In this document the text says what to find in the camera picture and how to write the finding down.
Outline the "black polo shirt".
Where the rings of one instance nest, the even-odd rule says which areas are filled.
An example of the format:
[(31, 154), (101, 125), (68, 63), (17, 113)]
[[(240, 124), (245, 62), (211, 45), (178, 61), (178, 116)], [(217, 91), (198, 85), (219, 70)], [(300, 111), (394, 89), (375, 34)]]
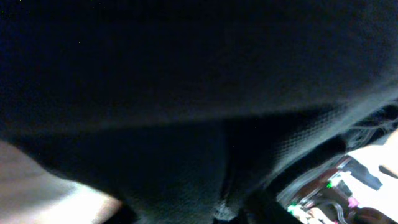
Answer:
[(1, 139), (136, 223), (247, 220), (393, 102), (396, 1), (1, 2)]

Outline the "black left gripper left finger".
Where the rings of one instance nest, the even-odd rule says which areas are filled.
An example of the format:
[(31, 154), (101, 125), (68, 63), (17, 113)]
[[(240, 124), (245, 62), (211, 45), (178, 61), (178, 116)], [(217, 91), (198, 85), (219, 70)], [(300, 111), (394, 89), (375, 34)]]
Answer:
[(128, 205), (122, 204), (103, 224), (135, 224), (138, 216)]

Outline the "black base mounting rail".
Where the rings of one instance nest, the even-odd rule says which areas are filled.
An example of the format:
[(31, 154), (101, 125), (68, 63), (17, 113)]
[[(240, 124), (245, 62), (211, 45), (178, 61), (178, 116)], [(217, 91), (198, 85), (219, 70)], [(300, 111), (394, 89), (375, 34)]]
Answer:
[(397, 102), (354, 124), (323, 159), (319, 148), (270, 185), (277, 202), (302, 223), (397, 223)]

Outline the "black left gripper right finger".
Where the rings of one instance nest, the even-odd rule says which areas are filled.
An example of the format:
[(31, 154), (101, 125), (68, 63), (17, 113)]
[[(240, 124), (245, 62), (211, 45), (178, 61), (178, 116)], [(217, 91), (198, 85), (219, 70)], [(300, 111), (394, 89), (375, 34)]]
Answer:
[(257, 190), (251, 193), (243, 203), (243, 212), (248, 223), (302, 224), (265, 190)]

